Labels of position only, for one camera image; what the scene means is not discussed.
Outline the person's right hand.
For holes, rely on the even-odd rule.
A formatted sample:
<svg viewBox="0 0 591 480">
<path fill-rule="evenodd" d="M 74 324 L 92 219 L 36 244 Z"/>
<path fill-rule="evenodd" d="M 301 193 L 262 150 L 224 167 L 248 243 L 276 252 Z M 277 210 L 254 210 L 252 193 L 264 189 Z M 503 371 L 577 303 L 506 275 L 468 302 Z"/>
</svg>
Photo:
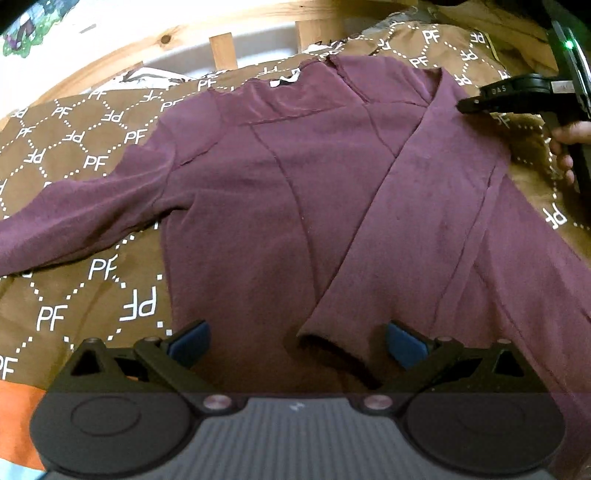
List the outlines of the person's right hand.
<svg viewBox="0 0 591 480">
<path fill-rule="evenodd" d="M 588 121 L 577 121 L 558 127 L 550 132 L 549 148 L 556 156 L 557 165 L 564 173 L 566 182 L 574 185 L 576 181 L 573 172 L 573 159 L 568 148 L 575 144 L 589 145 L 591 140 L 591 123 Z"/>
</svg>

